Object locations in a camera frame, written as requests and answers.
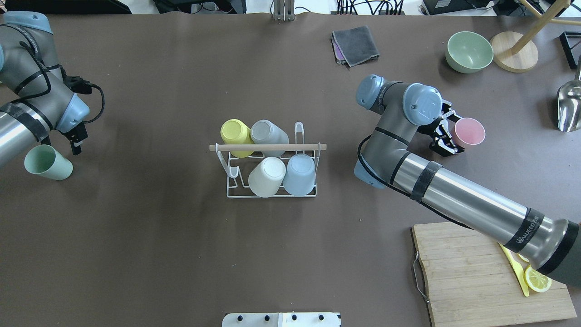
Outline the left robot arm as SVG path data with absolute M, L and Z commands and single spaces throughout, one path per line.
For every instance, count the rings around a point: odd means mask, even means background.
M 35 143 L 49 144 L 57 130 L 81 153 L 87 138 L 87 104 L 73 91 L 58 59 L 48 18 L 38 12 L 4 14 L 1 25 L 1 83 L 17 99 L 1 106 L 0 163 L 6 165 Z

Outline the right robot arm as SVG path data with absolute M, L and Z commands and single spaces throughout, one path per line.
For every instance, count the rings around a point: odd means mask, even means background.
M 448 117 L 452 105 L 436 88 L 371 74 L 359 84 L 355 99 L 380 114 L 374 131 L 359 144 L 357 178 L 375 188 L 394 189 L 523 255 L 539 273 L 580 287 L 579 225 L 547 218 L 408 151 L 420 126 Z

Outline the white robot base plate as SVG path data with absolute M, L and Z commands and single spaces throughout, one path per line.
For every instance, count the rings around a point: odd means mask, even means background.
M 258 312 L 230 313 L 222 327 L 340 327 L 342 319 L 336 312 Z

